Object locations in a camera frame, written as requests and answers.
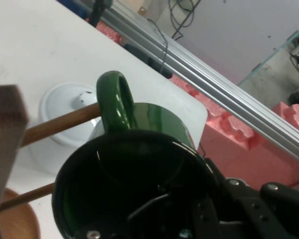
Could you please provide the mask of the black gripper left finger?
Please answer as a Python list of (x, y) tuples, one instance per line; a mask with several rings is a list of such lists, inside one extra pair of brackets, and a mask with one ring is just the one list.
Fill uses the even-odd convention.
[(163, 239), (218, 239), (219, 220), (209, 196), (199, 199), (169, 195), (163, 203)]

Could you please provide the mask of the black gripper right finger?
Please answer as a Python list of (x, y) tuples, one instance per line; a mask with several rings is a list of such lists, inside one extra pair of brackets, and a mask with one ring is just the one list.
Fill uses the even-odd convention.
[(204, 195), (219, 220), (219, 239), (299, 239), (299, 191), (277, 182), (256, 191), (238, 179), (225, 179), (204, 160)]

